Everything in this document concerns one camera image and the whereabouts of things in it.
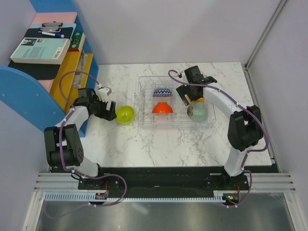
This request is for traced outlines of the lime green bowl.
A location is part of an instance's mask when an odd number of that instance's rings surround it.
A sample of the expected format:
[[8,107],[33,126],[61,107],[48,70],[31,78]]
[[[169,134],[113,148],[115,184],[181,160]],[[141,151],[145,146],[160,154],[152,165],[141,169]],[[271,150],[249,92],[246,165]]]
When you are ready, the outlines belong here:
[[116,121],[120,124],[129,124],[135,117],[135,110],[129,105],[123,105],[116,109]]

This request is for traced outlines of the yellow bowl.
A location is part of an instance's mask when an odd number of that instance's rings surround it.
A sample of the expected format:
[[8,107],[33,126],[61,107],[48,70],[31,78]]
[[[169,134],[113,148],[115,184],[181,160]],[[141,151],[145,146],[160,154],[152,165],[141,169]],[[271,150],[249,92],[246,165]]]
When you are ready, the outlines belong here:
[[195,102],[203,103],[204,101],[205,101],[204,97],[201,97],[201,98],[197,99]]

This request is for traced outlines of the blue orange patterned bowl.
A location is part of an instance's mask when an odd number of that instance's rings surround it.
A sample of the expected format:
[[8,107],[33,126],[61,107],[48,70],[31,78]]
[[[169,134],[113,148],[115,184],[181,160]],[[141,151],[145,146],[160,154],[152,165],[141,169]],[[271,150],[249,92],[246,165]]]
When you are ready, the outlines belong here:
[[169,88],[156,88],[153,91],[153,97],[171,97],[173,93]]

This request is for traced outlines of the pale green-grey bowl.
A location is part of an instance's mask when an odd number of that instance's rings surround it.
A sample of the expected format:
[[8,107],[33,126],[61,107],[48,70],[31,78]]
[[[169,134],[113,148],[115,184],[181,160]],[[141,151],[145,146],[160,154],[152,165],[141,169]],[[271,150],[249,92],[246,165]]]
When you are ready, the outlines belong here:
[[195,122],[204,122],[208,118],[208,108],[204,103],[194,102],[187,108],[188,117]]

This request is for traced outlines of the solid orange bowl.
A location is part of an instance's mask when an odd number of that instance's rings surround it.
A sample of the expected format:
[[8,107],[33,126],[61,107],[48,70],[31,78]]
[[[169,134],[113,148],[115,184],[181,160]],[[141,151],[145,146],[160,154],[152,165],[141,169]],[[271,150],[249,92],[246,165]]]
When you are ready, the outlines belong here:
[[171,114],[173,113],[172,107],[167,102],[158,102],[152,109],[154,114]]

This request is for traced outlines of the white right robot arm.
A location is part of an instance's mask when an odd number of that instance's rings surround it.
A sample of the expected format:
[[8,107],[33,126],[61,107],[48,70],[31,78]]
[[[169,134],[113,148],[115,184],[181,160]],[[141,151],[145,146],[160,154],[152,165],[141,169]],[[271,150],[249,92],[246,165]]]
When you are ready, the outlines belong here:
[[238,183],[237,176],[244,171],[250,150],[265,134],[260,109],[255,105],[240,105],[222,89],[216,79],[205,77],[196,65],[179,73],[170,70],[168,75],[180,83],[176,91],[186,106],[192,108],[194,103],[204,98],[229,119],[227,136],[231,149],[224,165],[226,174],[220,177],[220,183],[223,188],[232,189]]

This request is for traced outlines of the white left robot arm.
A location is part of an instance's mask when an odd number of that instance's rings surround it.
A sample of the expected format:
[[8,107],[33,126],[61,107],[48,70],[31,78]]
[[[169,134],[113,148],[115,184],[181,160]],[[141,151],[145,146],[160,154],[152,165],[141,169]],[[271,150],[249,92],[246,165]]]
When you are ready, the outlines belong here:
[[89,178],[89,184],[95,189],[104,187],[106,178],[99,173],[99,164],[85,157],[79,130],[90,116],[107,121],[116,119],[116,103],[109,98],[111,92],[109,87],[102,86],[97,90],[79,89],[78,98],[68,114],[58,124],[44,130],[49,166]]

